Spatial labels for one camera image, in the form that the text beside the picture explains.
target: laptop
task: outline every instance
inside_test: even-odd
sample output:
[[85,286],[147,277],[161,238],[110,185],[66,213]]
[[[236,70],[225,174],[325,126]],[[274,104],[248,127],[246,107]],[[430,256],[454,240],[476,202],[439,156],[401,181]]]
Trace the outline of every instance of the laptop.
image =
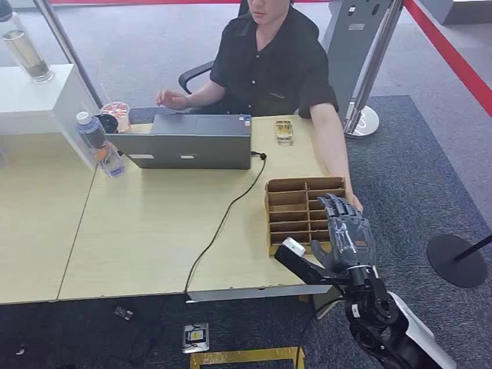
[[140,168],[250,169],[251,115],[155,115],[149,134],[106,134]]

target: man's arm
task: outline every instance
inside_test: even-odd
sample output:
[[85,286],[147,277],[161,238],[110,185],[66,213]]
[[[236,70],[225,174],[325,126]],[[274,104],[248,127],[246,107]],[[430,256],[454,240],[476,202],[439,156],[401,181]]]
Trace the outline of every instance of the man's arm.
[[328,103],[314,105],[310,111],[318,147],[325,167],[331,175],[345,177],[347,200],[362,210],[362,205],[352,192],[345,136],[337,111]]
[[226,88],[214,81],[208,80],[200,90],[188,96],[190,108],[214,104],[222,100],[226,94]]
[[226,88],[208,80],[200,90],[188,96],[177,91],[159,91],[155,98],[155,104],[165,105],[174,110],[184,110],[214,104],[223,98],[225,93]]

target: cardboard compartment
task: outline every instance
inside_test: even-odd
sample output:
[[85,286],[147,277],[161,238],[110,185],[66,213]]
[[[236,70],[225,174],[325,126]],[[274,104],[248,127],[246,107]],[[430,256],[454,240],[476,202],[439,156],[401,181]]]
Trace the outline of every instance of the cardboard compartment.
[[309,220],[311,221],[326,221],[326,212],[324,210],[309,211]]
[[307,192],[307,198],[309,200],[317,200],[318,196],[323,197],[326,193],[334,194],[335,196],[345,196],[344,188],[327,188],[322,190],[309,190]]
[[311,231],[309,233],[312,240],[318,240],[319,242],[328,242],[330,240],[330,234],[327,232],[327,229],[320,230],[320,231]]
[[323,221],[311,221],[309,222],[310,230],[311,231],[319,231],[319,230],[325,230],[327,229],[327,221],[323,220]]
[[345,179],[343,177],[306,178],[306,183],[307,185],[307,190],[345,188]]
[[270,223],[278,221],[306,221],[308,213],[306,211],[277,211],[269,213]]
[[266,192],[303,191],[306,189],[304,178],[272,179],[266,183]]
[[306,191],[272,192],[268,193],[269,211],[300,211],[307,210]]
[[309,232],[300,231],[300,232],[270,232],[270,242],[272,244],[281,244],[288,237],[294,238],[294,240],[303,243],[309,243]]
[[309,210],[323,210],[323,207],[321,204],[320,204],[319,201],[318,200],[309,200]]
[[294,231],[309,231],[309,224],[307,221],[282,221],[278,223],[270,223],[270,232]]
[[269,254],[273,255],[288,237],[306,247],[312,254],[311,240],[318,240],[329,251],[330,235],[326,214],[318,196],[326,193],[345,195],[342,177],[272,179],[266,186],[265,207],[267,212]]

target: robotic arm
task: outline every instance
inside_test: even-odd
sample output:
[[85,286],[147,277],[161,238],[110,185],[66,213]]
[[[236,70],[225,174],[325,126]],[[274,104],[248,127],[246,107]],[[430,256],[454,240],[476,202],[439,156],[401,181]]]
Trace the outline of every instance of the robotic arm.
[[326,194],[324,208],[331,250],[312,241],[324,268],[303,258],[303,251],[284,242],[275,258],[306,284],[332,284],[345,298],[350,333],[364,351],[387,369],[456,369],[431,330],[396,294],[389,292],[374,266],[375,245],[367,219],[343,198]]

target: gray robotic hand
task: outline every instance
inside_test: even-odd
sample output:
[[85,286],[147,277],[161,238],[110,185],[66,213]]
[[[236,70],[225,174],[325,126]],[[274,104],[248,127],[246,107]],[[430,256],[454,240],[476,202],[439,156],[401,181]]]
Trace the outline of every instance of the gray robotic hand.
[[333,194],[318,197],[327,219],[331,252],[324,252],[318,241],[311,244],[312,253],[327,271],[340,273],[358,265],[375,263],[375,242],[369,221],[347,203]]

